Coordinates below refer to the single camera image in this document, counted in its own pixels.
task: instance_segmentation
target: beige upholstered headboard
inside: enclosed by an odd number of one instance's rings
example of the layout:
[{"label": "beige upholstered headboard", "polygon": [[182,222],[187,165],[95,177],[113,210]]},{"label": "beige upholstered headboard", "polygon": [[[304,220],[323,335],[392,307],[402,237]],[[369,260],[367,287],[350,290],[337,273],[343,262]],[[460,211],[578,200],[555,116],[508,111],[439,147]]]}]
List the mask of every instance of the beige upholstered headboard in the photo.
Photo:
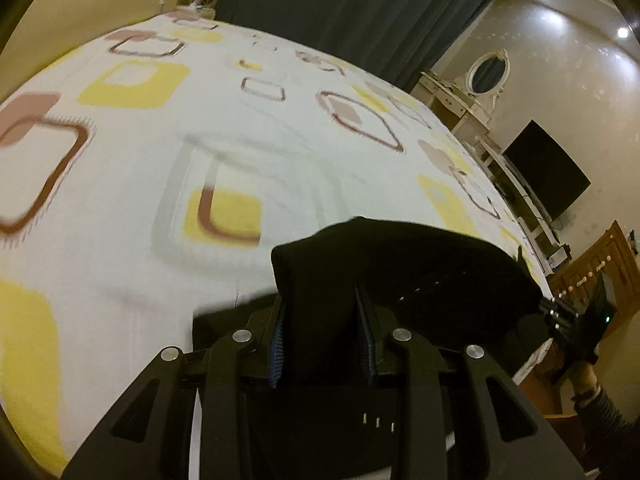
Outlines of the beige upholstered headboard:
[{"label": "beige upholstered headboard", "polygon": [[0,103],[69,50],[172,10],[177,1],[34,0],[0,54]]}]

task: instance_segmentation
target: silver round bolt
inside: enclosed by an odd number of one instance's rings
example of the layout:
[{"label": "silver round bolt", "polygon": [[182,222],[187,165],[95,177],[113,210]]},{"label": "silver round bolt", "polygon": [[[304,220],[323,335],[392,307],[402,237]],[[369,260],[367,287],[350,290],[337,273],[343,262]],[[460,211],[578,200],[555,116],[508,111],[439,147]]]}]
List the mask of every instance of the silver round bolt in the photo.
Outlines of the silver round bolt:
[{"label": "silver round bolt", "polygon": [[484,350],[478,345],[469,345],[466,347],[466,354],[472,359],[480,359],[484,357]]},{"label": "silver round bolt", "polygon": [[247,341],[249,341],[249,339],[251,339],[251,332],[245,330],[244,328],[242,330],[236,330],[234,332],[233,338],[236,343],[246,343]]},{"label": "silver round bolt", "polygon": [[168,346],[160,352],[160,357],[164,361],[173,361],[178,358],[178,355],[180,355],[180,351],[175,346]]},{"label": "silver round bolt", "polygon": [[393,336],[396,341],[409,341],[411,339],[411,332],[405,328],[396,328],[393,331]]}]

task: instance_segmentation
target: oval mirror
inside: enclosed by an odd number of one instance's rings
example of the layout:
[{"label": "oval mirror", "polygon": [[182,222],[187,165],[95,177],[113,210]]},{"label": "oval mirror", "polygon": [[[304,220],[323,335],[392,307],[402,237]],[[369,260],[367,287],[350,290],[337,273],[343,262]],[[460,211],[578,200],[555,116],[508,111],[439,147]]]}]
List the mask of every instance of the oval mirror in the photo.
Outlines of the oval mirror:
[{"label": "oval mirror", "polygon": [[485,59],[471,78],[472,91],[476,94],[489,92],[500,82],[506,69],[507,63],[498,56]]}]

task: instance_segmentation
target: bed sheet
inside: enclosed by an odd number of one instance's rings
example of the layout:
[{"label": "bed sheet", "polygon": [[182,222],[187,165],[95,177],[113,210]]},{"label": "bed sheet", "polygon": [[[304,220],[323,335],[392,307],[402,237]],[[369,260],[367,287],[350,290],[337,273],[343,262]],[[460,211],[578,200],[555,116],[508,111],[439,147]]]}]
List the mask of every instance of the bed sheet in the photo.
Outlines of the bed sheet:
[{"label": "bed sheet", "polygon": [[63,56],[0,109],[0,397],[60,473],[194,312],[274,289],[271,249],[353,216],[523,246],[422,103],[340,59],[172,12]]}]

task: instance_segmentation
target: black flat screen tv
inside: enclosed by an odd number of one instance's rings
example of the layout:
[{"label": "black flat screen tv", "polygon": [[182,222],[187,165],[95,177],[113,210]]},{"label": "black flat screen tv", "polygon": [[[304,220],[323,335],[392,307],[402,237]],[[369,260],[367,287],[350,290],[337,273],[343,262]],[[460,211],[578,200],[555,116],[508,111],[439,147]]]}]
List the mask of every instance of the black flat screen tv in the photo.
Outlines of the black flat screen tv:
[{"label": "black flat screen tv", "polygon": [[586,175],[535,121],[521,131],[503,155],[529,184],[552,220],[589,187]]}]

